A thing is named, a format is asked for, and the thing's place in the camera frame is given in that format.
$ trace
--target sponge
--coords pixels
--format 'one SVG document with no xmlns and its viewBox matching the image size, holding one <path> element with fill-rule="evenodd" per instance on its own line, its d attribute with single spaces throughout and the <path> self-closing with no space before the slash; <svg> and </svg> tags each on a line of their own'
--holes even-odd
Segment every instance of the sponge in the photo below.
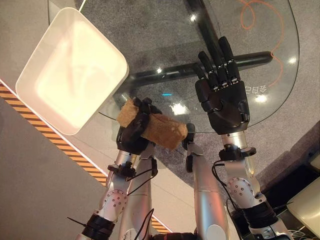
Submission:
<svg viewBox="0 0 320 240">
<path fill-rule="evenodd" d="M 128 99 L 121 109 L 116 120 L 120 126 L 127 127 L 135 119 L 139 108 L 132 99 Z M 150 113 L 149 124 L 141 135 L 158 145 L 174 150 L 179 143 L 187 137 L 187 125 L 177 122 L 163 114 Z"/>
</svg>

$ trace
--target orange and black striped tape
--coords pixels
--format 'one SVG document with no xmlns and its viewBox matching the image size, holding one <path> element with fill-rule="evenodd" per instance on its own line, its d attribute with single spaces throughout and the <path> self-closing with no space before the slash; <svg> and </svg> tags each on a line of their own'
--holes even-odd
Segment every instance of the orange and black striped tape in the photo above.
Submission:
<svg viewBox="0 0 320 240">
<path fill-rule="evenodd" d="M 13 107 L 31 125 L 40 131 L 57 148 L 63 151 L 69 158 L 75 161 L 86 172 L 93 176 L 103 186 L 106 186 L 107 177 L 91 162 L 84 158 L 78 151 L 70 146 L 58 134 L 56 134 L 45 122 L 26 107 L 7 87 L 0 82 L 0 97 L 2 97 L 11 107 Z M 170 233 L 168 228 L 152 217 L 152 226 L 160 233 Z"/>
</svg>

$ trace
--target black cable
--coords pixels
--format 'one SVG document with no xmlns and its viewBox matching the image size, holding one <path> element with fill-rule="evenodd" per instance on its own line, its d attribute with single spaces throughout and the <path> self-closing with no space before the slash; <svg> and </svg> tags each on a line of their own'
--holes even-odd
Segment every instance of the black cable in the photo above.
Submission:
<svg viewBox="0 0 320 240">
<path fill-rule="evenodd" d="M 114 119 L 113 117 L 107 116 L 107 115 L 103 114 L 103 113 L 102 113 L 102 112 L 100 112 L 100 111 L 98 111 L 98 113 L 100 113 L 101 115 L 103 115 L 103 116 L 107 117 L 108 119 L 112 119 L 112 120 L 117 121 L 117 120 L 116 120 L 116 119 Z"/>
<path fill-rule="evenodd" d="M 225 164 L 224 164 L 224 163 L 219 163 L 219 162 L 224 162 L 224 161 L 222 161 L 222 160 L 215 161 L 215 162 L 213 163 L 213 166 L 212 166 L 211 171 L 212 171 L 212 174 L 214 175 L 214 177 L 215 177 L 223 186 L 226 187 L 227 185 L 226 185 L 223 181 L 220 180 L 220 178 L 218 177 L 217 170 L 216 170 L 216 167 L 217 167 L 217 166 L 224 166 Z"/>
<path fill-rule="evenodd" d="M 134 193 L 135 191 L 137 191 L 139 188 L 141 188 L 146 182 L 150 181 L 151 179 L 153 179 L 155 176 L 157 176 L 158 173 L 156 173 L 154 176 L 150 177 L 148 180 L 144 181 L 140 186 L 138 186 L 135 190 L 132 190 L 131 192 L 129 192 L 127 194 L 127 196 L 129 196 L 130 194 Z"/>
<path fill-rule="evenodd" d="M 239 239 L 242 240 L 242 237 L 241 237 L 240 231 L 239 231 L 239 229 L 238 229 L 238 226 L 236 225 L 234 219 L 232 218 L 232 216 L 231 216 L 231 214 L 230 214 L 230 210 L 229 210 L 229 206 L 228 206 L 228 200 L 230 200 L 230 202 L 232 202 L 230 198 L 228 198 L 228 199 L 225 201 L 226 210 L 227 210 L 227 212 L 228 212 L 228 214 L 229 214 L 229 216 L 230 216 L 230 218 L 231 218 L 231 221 L 233 222 L 233 225 L 234 225 L 234 227 L 235 227 L 235 230 L 236 230 L 236 233 L 238 234 Z"/>
<path fill-rule="evenodd" d="M 154 213 L 154 210 L 155 210 L 155 209 L 152 208 L 152 209 L 146 214 L 146 216 L 145 216 L 145 218 L 144 218 L 144 220 L 143 220 L 143 222 L 142 222 L 142 225 L 141 225 L 139 231 L 137 232 L 134 240 L 137 240 L 137 239 L 138 239 L 138 237 L 139 237 L 142 229 L 144 228 L 144 225 L 145 225 L 145 223 L 146 223 L 147 217 L 150 215 L 150 217 L 149 217 L 149 222 L 148 222 L 148 224 L 147 224 L 147 228 L 146 228 L 146 230 L 145 230 L 144 237 L 143 237 L 142 240 L 145 239 L 145 237 L 146 237 L 146 235 L 147 235 L 147 232 L 148 232 L 149 225 L 150 225 L 150 219 L 151 219 L 151 217 L 152 217 L 152 214 Z"/>
<path fill-rule="evenodd" d="M 141 176 L 142 174 L 145 174 L 145 173 L 147 173 L 147 172 L 149 172 L 149 171 L 152 171 L 152 170 L 153 170 L 153 169 L 150 168 L 150 169 L 148 169 L 148 170 L 145 170 L 145 171 L 143 171 L 143 172 L 140 172 L 139 174 L 135 175 L 134 177 L 127 177 L 127 178 L 125 179 L 125 181 L 126 181 L 126 182 L 129 182 L 129 181 L 131 181 L 132 179 L 135 179 L 135 178 Z"/>
<path fill-rule="evenodd" d="M 148 229 L 149 229 L 149 226 L 150 226 L 150 220 L 151 220 L 151 218 L 152 218 L 152 214 L 154 214 L 154 208 L 153 209 L 151 209 L 152 210 L 152 212 L 151 212 L 151 214 L 150 214 L 150 216 L 149 216 L 149 219 L 148 219 L 148 223 L 147 223 L 147 226 L 146 226 L 146 231 L 145 231 L 145 233 L 144 233 L 144 236 L 143 236 L 143 238 L 142 238 L 142 240 L 145 240 L 145 238 L 146 238 L 146 236 L 147 236 L 147 233 L 148 233 Z"/>
<path fill-rule="evenodd" d="M 77 221 L 77 220 L 74 220 L 73 218 L 71 218 L 71 217 L 66 217 L 67 219 L 69 219 L 69 220 L 71 220 L 71 221 L 73 221 L 73 222 L 75 222 L 75 223 L 77 223 L 77 224 L 80 224 L 80 225 L 82 225 L 82 226 L 84 226 L 84 227 L 86 227 L 87 226 L 87 224 L 84 224 L 84 223 L 82 223 L 82 222 L 79 222 L 79 221 Z"/>
<path fill-rule="evenodd" d="M 237 205 L 235 204 L 235 202 L 232 200 L 232 198 L 231 198 L 231 196 L 230 196 L 230 194 L 229 194 L 229 192 L 228 192 L 228 190 L 227 190 L 227 188 L 226 188 L 227 185 L 226 185 L 223 181 L 221 181 L 221 179 L 219 178 L 219 176 L 218 176 L 218 174 L 217 174 L 216 164 L 217 164 L 217 163 L 220 163 L 220 162 L 224 162 L 224 161 L 223 161 L 223 160 L 218 160 L 218 161 L 215 161 L 215 162 L 213 163 L 213 166 L 212 166 L 212 168 L 211 168 L 212 174 L 214 175 L 215 179 L 222 185 L 222 187 L 224 188 L 226 194 L 228 195 L 228 197 L 229 197 L 229 199 L 230 199 L 230 201 L 231 201 L 231 203 L 232 203 L 233 208 L 238 212 L 238 211 L 239 211 L 239 208 L 237 207 Z"/>
</svg>

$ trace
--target glass tabletop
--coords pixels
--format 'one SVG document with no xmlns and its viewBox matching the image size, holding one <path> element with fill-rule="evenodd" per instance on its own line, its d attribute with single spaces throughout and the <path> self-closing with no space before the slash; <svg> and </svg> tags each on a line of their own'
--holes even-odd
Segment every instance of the glass tabletop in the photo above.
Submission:
<svg viewBox="0 0 320 240">
<path fill-rule="evenodd" d="M 124 55 L 130 73 L 100 112 L 115 119 L 126 99 L 153 100 L 173 119 L 214 132 L 191 69 L 206 44 L 226 36 L 250 108 L 250 126 L 272 115 L 295 83 L 299 40 L 286 0 L 87 1 L 86 16 Z"/>
</svg>

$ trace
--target white tray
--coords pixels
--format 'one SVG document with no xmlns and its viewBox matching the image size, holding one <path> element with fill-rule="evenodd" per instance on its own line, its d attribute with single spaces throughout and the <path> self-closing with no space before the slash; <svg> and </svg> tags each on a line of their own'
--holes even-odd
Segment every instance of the white tray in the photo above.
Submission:
<svg viewBox="0 0 320 240">
<path fill-rule="evenodd" d="M 121 52 L 79 11 L 66 7 L 43 35 L 15 89 L 36 114 L 74 135 L 128 73 Z"/>
</svg>

